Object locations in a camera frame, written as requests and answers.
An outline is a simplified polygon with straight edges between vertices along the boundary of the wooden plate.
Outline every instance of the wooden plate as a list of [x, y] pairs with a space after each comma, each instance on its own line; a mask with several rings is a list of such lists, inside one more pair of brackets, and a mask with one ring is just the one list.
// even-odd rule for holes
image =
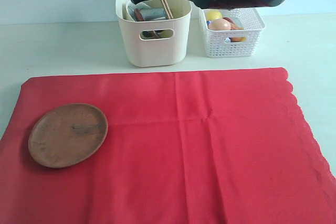
[[44, 115], [34, 126], [28, 148], [33, 159], [50, 168], [78, 164], [104, 142], [108, 122], [97, 107], [73, 103]]

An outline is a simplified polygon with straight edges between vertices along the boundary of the yellow ball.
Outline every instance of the yellow ball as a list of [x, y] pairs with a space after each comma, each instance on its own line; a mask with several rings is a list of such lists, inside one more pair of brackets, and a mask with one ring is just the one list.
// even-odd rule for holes
[[213, 21], [215, 19], [223, 18], [221, 12], [218, 10], [209, 10], [206, 13], [205, 17], [207, 21]]

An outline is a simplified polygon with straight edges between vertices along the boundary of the white table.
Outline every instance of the white table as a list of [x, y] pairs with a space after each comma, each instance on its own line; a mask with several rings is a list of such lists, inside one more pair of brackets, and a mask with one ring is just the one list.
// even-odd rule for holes
[[0, 26], [0, 136], [20, 85], [30, 77], [284, 67], [336, 175], [336, 14], [263, 19], [267, 28], [252, 57], [206, 58], [198, 20], [192, 20], [185, 60], [174, 66], [143, 69], [127, 61], [116, 22]]

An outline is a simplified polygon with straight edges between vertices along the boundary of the red object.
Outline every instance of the red object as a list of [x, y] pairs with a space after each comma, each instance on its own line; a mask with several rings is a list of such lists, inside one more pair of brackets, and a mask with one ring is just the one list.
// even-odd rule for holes
[[[0, 142], [0, 223], [336, 223], [336, 180], [283, 68], [32, 78]], [[44, 168], [28, 136], [90, 103], [109, 121], [82, 163]]]

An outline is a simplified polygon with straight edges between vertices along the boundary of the basket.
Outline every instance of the basket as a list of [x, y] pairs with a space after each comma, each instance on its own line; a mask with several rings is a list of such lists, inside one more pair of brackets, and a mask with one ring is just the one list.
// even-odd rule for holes
[[[134, 22], [127, 15], [130, 0], [116, 0], [115, 11], [128, 60], [138, 67], [173, 65], [186, 56], [192, 6], [188, 0], [167, 0], [174, 19]], [[145, 1], [155, 8], [162, 7], [160, 0]], [[145, 39], [146, 31], [164, 31], [160, 39]]]
[[[209, 10], [199, 9], [199, 24], [207, 56], [210, 58], [252, 56], [261, 32], [266, 27], [257, 10], [255, 8], [218, 10], [223, 17], [232, 19], [237, 26], [244, 28], [244, 30], [231, 31], [209, 30], [205, 18]], [[230, 42], [229, 39], [234, 37], [243, 37], [245, 41]]]

